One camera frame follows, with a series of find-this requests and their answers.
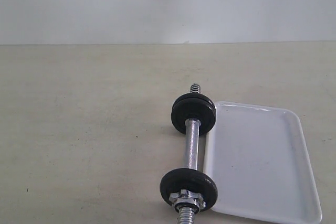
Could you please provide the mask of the black weight plate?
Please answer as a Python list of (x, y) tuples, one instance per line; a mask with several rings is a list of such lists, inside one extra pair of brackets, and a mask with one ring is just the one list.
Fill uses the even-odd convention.
[(177, 168), (169, 171), (162, 177), (160, 181), (160, 193), (168, 205), (173, 205), (169, 201), (170, 194), (180, 192), (181, 189), (202, 194), (206, 205), (201, 211), (211, 209), (217, 201), (218, 189), (215, 182), (198, 170)]
[(185, 93), (181, 96), (179, 96), (173, 103), (172, 108), (174, 108), (179, 102), (182, 102), (184, 100), (199, 100), (205, 102), (207, 105), (209, 105), (212, 109), (215, 109), (214, 102), (207, 96), (201, 94), (201, 93)]

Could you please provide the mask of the black weight plate end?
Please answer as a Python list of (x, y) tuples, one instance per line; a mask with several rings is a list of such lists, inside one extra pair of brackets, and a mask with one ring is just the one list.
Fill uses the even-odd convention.
[(188, 119), (199, 120), (201, 123), (199, 127), (199, 134), (207, 134), (215, 125), (216, 108), (212, 109), (205, 102), (194, 99), (179, 102), (174, 108), (172, 108), (172, 124), (183, 134), (186, 134), (185, 122)]

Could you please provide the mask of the chrome threaded dumbbell bar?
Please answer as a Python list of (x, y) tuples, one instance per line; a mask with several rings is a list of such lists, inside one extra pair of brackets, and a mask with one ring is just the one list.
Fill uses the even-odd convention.
[[(194, 83), (190, 87), (189, 93), (200, 93), (201, 87), (199, 84)], [(198, 139), (200, 121), (197, 119), (188, 119), (185, 122), (186, 125), (186, 147), (184, 154), (184, 168), (197, 170), (198, 162)], [(200, 210), (196, 207), (184, 206), (175, 208), (178, 213), (178, 223), (193, 223), (197, 212)]]

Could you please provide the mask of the white rectangular plastic tray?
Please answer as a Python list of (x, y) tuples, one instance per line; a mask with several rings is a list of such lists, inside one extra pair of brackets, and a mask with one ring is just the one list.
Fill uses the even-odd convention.
[(273, 223), (320, 223), (322, 210), (299, 117), (290, 110), (219, 101), (203, 171), (213, 210)]

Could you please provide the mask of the chrome spinlock collar nut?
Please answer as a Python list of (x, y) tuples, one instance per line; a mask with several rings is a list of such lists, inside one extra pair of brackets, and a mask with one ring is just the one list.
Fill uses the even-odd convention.
[(169, 202), (176, 208), (190, 205), (190, 207), (203, 210), (206, 207), (206, 202), (201, 193), (195, 193), (187, 189), (181, 189), (179, 192), (171, 193)]

